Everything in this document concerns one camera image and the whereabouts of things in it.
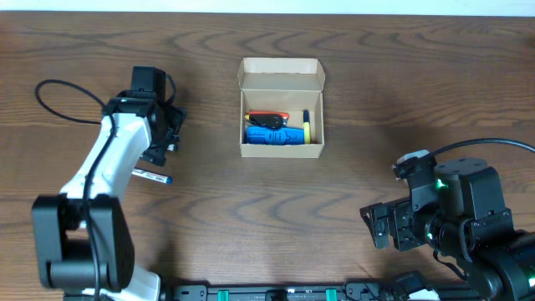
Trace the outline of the blue and white marker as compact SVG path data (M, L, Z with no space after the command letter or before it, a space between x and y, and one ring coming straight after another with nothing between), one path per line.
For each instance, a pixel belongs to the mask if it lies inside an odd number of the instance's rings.
M132 171L132 174L134 176L142 177L147 180L151 181L157 181L159 183L163 184L171 184L173 182L172 178L170 176L164 176L162 174L154 173L152 171L143 170L140 168L135 168Z

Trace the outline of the blue plastic case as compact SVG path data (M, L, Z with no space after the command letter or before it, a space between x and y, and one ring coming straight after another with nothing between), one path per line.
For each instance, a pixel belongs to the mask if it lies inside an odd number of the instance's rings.
M303 145L304 131L298 128L281 127L269 129L261 126L249 126L246 142L254 145Z

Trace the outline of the black tape dispenser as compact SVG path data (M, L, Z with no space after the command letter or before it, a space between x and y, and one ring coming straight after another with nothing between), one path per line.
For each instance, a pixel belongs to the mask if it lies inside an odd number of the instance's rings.
M271 130L277 130L285 126L285 120L276 115L253 116L250 119L246 117L246 120L251 125L264 127Z

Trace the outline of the red stapler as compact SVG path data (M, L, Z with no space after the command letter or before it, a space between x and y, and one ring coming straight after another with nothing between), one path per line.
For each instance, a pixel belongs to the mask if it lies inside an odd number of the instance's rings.
M248 119L252 118L253 116L260 116L260 115L276 115L280 118L283 118L284 120L289 119L289 113L286 112L278 112L278 111L271 111L271 110L250 110L246 117Z

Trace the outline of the brown cardboard box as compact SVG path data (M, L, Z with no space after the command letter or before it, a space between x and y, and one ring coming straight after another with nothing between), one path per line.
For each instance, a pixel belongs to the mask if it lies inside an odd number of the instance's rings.
M241 156L251 158L317 159L324 148L325 72L318 59L244 58L237 78L240 87ZM309 145L254 145L246 142L250 110L289 113L284 127L303 129L303 111L311 126Z

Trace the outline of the yellow highlighter with dark cap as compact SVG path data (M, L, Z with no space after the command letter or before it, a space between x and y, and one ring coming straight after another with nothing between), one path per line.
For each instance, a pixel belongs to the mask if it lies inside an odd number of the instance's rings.
M311 143L310 115L308 110L303 111L303 141L305 145Z

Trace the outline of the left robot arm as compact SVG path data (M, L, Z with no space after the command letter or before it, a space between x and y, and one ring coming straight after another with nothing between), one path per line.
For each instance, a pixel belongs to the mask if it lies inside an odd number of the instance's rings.
M186 111L166 93L165 71L135 66L130 88L102 103L100 132L83 165L56 196L32 206L38 275L65 300L171 300L161 277L135 262L121 202L138 161L166 163Z

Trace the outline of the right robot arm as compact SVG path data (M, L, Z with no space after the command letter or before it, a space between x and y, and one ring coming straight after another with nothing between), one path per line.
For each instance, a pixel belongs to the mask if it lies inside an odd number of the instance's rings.
M534 235L515 229L493 167L477 158L410 158L394 170L409 196L360 210L376 248L427 245L454 258L451 269L483 298L534 298Z

